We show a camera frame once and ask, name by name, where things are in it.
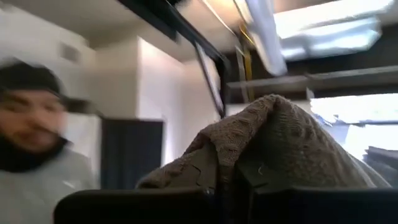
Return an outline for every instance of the gray shirt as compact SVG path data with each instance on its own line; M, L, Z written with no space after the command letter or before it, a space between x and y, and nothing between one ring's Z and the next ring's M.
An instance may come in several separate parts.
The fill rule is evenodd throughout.
M32 172L0 171L0 223L51 224L59 200L95 183L88 158L69 150Z

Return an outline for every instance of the ceiling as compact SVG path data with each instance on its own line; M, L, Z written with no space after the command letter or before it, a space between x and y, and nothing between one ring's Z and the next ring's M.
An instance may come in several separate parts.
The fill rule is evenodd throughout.
M187 60L195 55L187 41L182 40L180 45L170 44L168 39L116 0L4 0L4 2L81 34L94 47L107 45L131 35L139 35L177 60ZM233 0L208 0L208 2L227 25L235 26L240 20ZM328 1L275 0L274 7L276 12L281 12L324 2ZM233 36L209 12L201 0L188 0L180 12L217 48L233 49L235 41ZM398 4L396 3L392 12L382 16L381 19L386 24L398 22Z

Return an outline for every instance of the man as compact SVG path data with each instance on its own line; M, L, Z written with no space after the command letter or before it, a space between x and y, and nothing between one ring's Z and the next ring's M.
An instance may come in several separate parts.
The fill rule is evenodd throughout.
M64 116L48 69L0 69L0 223L50 224L60 199L94 187L88 159L60 135Z

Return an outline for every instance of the brown sweater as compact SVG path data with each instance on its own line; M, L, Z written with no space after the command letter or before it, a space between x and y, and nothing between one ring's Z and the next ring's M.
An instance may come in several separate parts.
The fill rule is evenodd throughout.
M182 157L152 171L138 187L167 187L209 142L216 149L221 183L228 185L236 161L254 136L261 140L265 165L293 185L389 187L379 174L349 155L312 116L277 95L264 96L242 112L207 126Z

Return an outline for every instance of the dark curtain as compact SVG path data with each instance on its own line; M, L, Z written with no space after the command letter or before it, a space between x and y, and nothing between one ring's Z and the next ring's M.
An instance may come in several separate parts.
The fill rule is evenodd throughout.
M163 122L102 120L101 188L133 189L160 166Z

